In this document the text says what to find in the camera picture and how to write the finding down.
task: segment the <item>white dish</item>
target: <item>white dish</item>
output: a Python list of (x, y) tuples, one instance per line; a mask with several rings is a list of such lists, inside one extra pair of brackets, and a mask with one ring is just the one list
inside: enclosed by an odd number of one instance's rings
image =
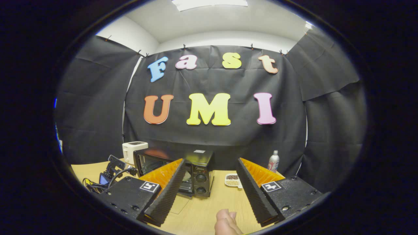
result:
[(239, 189), (242, 189), (242, 184), (240, 179), (227, 179), (228, 176), (238, 176), (237, 174), (226, 174), (225, 176), (225, 185), (229, 187), (238, 187)]

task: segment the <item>bottle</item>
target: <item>bottle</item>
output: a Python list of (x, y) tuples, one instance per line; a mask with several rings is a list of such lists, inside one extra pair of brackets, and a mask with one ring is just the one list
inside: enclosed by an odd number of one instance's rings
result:
[(270, 157), (270, 159), (268, 160), (268, 166), (267, 169), (269, 171), (272, 172), (276, 172), (277, 171), (277, 167), (279, 166), (279, 155), (277, 150), (273, 151), (273, 155)]

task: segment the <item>black fabric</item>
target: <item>black fabric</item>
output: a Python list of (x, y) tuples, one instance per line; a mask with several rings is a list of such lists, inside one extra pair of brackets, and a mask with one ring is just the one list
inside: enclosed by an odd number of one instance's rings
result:
[(303, 101), (336, 92), (359, 81), (347, 54), (316, 27), (297, 42), (287, 58), (298, 74)]
[(308, 142), (298, 175), (319, 191), (331, 191), (359, 157), (367, 125), (363, 86), (349, 84), (306, 101), (305, 107)]
[(123, 157), (123, 100), (138, 59), (135, 51), (95, 36), (68, 66), (57, 93), (56, 125), (70, 164)]
[[(222, 55), (237, 52), (242, 66), (225, 69)], [(177, 69), (175, 63), (182, 55), (196, 55), (197, 67), (193, 70)], [(275, 60), (277, 74), (264, 68), (259, 56), (268, 55)], [(164, 76), (151, 83), (147, 66), (163, 56), (168, 57)], [(273, 95), (271, 106), (277, 122), (259, 125), (257, 92)], [(188, 125), (191, 100), (189, 95), (203, 93), (210, 103), (218, 93), (228, 93), (229, 126)], [(144, 120), (144, 98), (157, 95), (154, 114), (161, 113), (161, 96), (173, 95), (168, 118), (159, 125)], [(243, 157), (267, 166), (273, 150), (280, 156), (278, 170), (294, 175), (299, 167), (305, 147), (306, 115), (297, 74), (285, 56), (277, 52), (240, 46), (199, 46), (165, 51), (143, 59), (132, 78), (125, 100), (125, 142), (145, 141), (153, 146), (182, 148), (196, 145), (215, 151), (215, 169), (234, 170), (237, 158)]]

